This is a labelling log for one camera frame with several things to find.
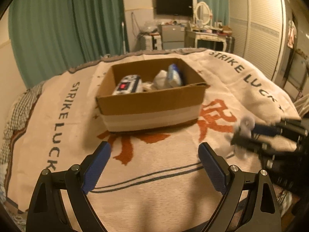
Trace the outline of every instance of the television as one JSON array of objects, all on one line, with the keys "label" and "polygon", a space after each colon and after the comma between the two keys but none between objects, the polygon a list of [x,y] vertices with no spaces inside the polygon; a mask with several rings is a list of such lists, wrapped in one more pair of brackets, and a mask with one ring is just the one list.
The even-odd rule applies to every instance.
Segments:
[{"label": "television", "polygon": [[193,0],[156,0],[157,15],[193,16]]}]

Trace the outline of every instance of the blue textured pad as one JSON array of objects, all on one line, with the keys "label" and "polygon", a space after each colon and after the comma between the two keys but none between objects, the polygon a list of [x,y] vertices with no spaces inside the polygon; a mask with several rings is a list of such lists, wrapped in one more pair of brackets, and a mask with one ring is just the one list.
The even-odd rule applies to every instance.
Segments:
[{"label": "blue textured pad", "polygon": [[101,142],[98,146],[99,151],[95,151],[96,156],[92,158],[92,164],[88,167],[84,173],[82,191],[84,194],[88,194],[89,191],[95,188],[110,156],[111,146],[107,142]]},{"label": "blue textured pad", "polygon": [[214,185],[215,190],[221,192],[222,195],[225,195],[227,192],[227,180],[225,174],[203,143],[198,147],[198,156],[211,180],[211,183]]},{"label": "blue textured pad", "polygon": [[256,134],[275,137],[276,135],[280,134],[280,129],[275,126],[255,124],[254,128],[252,129],[252,132]]}]

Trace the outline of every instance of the black tv screen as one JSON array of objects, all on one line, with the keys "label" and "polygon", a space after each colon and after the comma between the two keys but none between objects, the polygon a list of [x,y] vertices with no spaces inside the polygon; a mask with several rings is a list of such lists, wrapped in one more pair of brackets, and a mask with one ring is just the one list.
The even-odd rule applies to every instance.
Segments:
[{"label": "black tv screen", "polygon": [[157,15],[193,15],[193,0],[156,0]]}]

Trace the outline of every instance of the blue gripper pad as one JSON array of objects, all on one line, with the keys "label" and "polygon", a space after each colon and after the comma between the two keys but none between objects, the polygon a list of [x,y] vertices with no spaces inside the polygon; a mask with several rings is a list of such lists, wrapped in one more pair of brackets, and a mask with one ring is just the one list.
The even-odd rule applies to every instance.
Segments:
[{"label": "blue gripper pad", "polygon": [[252,132],[256,134],[275,137],[276,135],[280,134],[280,128],[275,126],[255,124],[254,128],[252,129]]},{"label": "blue gripper pad", "polygon": [[221,192],[222,195],[225,195],[230,181],[230,173],[228,171],[229,165],[221,156],[216,155],[207,142],[199,145],[198,157],[200,158],[211,183],[214,185],[215,190]]},{"label": "blue gripper pad", "polygon": [[84,194],[88,194],[89,191],[95,188],[95,185],[111,156],[110,144],[106,141],[101,142],[95,152],[89,156],[91,162],[83,174],[83,185],[81,187]]}]

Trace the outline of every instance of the beige blanket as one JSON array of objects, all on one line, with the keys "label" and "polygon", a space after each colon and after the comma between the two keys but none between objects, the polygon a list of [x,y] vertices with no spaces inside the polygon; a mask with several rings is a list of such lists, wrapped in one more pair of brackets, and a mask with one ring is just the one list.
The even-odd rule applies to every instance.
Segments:
[{"label": "beige blanket", "polygon": [[[198,122],[182,128],[132,136],[106,131],[95,95],[110,65],[151,58],[177,57],[191,65],[210,85]],[[217,153],[229,148],[233,125],[242,116],[259,122],[298,117],[288,95],[257,68],[232,54],[206,50],[189,55],[140,55],[56,76],[44,84],[27,132],[15,144],[7,196],[22,212],[29,206],[44,168],[67,170],[92,153],[102,140],[112,156],[88,198],[109,232],[180,232],[211,217],[221,194],[213,188],[197,157],[200,142]],[[277,148],[293,149],[274,139]],[[257,172],[255,154],[231,156],[227,162]],[[80,231],[65,192],[73,228]]]}]

